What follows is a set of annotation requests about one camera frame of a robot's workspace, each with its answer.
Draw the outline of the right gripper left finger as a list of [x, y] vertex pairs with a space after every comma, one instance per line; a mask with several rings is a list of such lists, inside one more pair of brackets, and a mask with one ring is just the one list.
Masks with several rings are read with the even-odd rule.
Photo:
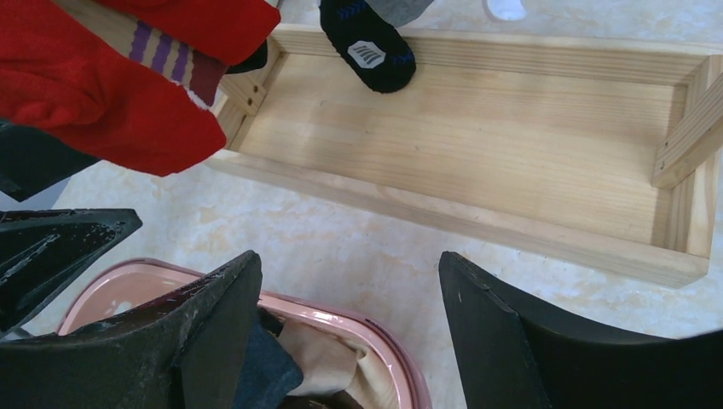
[[122, 314], [1, 346], [4, 408], [230, 408], [262, 282], [247, 251]]

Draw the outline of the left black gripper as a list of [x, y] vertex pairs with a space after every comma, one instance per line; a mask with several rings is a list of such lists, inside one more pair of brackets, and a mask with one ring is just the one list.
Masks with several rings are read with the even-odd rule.
[[[1, 122], [1, 191], [22, 202], [97, 163], [32, 127]], [[132, 209], [1, 213], [1, 332], [11, 333], [142, 226]]]

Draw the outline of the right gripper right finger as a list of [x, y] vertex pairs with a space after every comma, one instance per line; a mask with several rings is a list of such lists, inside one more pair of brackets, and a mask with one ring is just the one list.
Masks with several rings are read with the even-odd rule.
[[462, 255], [438, 263], [470, 408], [719, 408], [722, 333], [627, 331], [507, 284]]

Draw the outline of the pink plastic laundry basket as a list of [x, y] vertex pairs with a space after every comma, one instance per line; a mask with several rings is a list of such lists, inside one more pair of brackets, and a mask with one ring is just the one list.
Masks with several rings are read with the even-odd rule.
[[[201, 272], [152, 258], [123, 261], [105, 269], [79, 292], [56, 333], [66, 335], [121, 314], [202, 277]], [[384, 362], [401, 408], [431, 408], [424, 376], [396, 339], [364, 315], [296, 297], [262, 291], [258, 304], [282, 318], [304, 323], [372, 350]]]

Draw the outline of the wooden hanger rack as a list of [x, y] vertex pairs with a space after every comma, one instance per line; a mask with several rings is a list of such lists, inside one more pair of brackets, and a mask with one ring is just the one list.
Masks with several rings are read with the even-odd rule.
[[417, 71], [372, 92], [320, 28], [278, 26], [225, 78], [207, 165], [680, 288], [709, 270], [722, 48], [404, 29]]

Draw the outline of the dark navy sock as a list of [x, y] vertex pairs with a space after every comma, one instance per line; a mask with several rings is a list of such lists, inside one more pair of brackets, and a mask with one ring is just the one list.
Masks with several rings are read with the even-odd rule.
[[233, 408], [276, 408], [301, 385], [304, 380], [302, 370], [278, 340], [283, 327], [268, 310], [257, 308]]

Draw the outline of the beige brown sock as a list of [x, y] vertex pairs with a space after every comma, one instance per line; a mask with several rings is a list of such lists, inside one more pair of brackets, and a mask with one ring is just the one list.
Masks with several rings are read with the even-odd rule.
[[389, 368], [369, 347], [290, 320], [278, 341], [303, 373], [290, 396], [345, 392], [363, 408], [400, 406]]

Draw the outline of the white sock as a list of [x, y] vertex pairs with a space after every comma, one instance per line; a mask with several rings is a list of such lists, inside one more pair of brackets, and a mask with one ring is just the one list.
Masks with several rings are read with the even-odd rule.
[[523, 0], [484, 0], [483, 6], [492, 20], [502, 22], [524, 20], [528, 14]]

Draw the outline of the plain red sock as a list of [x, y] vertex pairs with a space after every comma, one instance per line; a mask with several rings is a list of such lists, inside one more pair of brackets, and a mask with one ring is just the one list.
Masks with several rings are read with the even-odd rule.
[[156, 176], [224, 148], [211, 108], [129, 58], [137, 21], [94, 1], [2, 2], [2, 118]]

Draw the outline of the beige purple striped sock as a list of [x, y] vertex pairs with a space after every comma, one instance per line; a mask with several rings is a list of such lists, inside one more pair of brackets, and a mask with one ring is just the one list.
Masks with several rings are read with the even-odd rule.
[[221, 61], [140, 20], [133, 31], [128, 56], [181, 85], [189, 98], [206, 110], [214, 105], [218, 85], [227, 70]]

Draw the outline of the grey black sock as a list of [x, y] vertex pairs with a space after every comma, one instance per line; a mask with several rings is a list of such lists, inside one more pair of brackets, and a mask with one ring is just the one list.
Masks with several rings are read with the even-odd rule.
[[357, 77], [371, 90], [405, 88], [416, 72], [414, 52], [398, 28], [419, 18], [428, 0], [321, 0], [321, 29]]

